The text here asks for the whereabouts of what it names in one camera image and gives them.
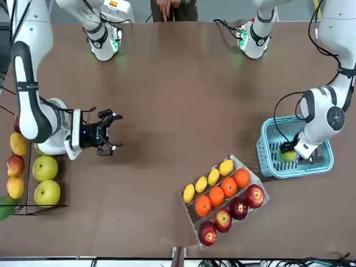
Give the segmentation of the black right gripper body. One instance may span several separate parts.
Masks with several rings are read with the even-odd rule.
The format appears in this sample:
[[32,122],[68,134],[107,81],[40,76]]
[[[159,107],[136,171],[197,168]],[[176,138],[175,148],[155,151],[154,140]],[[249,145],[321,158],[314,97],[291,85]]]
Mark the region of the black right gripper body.
[[108,126],[103,122],[82,124],[80,126],[80,148],[110,145]]

